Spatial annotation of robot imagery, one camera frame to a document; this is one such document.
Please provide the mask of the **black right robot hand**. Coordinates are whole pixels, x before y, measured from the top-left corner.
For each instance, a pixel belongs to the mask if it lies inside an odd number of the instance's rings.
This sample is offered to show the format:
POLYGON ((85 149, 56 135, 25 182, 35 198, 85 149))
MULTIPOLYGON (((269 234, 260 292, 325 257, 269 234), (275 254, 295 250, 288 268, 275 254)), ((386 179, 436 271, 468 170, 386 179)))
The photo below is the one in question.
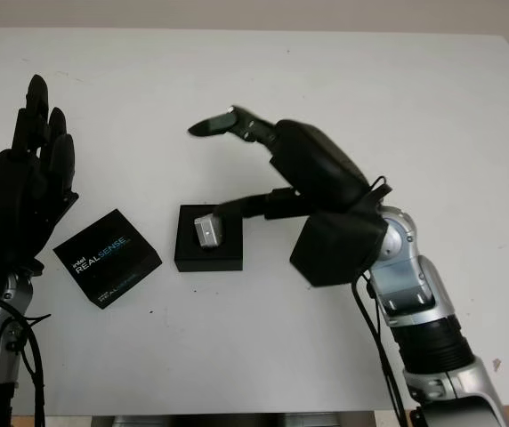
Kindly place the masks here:
POLYGON ((273 124, 238 106, 204 119, 188 129, 196 137, 233 133, 248 143, 260 143, 270 164, 289 186, 267 194, 219 204, 218 217, 286 219, 317 211, 343 213, 369 189, 361 170, 319 128, 290 119, 273 124))

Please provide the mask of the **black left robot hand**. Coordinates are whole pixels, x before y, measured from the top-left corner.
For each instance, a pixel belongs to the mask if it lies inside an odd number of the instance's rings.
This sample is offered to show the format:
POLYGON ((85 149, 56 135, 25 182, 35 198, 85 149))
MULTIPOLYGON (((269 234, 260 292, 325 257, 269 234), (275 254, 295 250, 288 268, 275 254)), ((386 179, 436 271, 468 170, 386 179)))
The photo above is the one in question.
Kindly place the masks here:
POLYGON ((78 200, 72 184, 75 146, 48 86, 34 75, 19 109, 11 147, 0 152, 0 267, 42 274, 36 258, 78 200))

